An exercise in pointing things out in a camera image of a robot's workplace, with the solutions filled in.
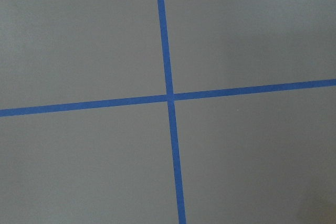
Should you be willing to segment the brown paper table cover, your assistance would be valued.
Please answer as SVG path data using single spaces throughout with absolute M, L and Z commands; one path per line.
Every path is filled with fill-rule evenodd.
M 1 0 L 1 223 L 335 223 L 335 0 Z

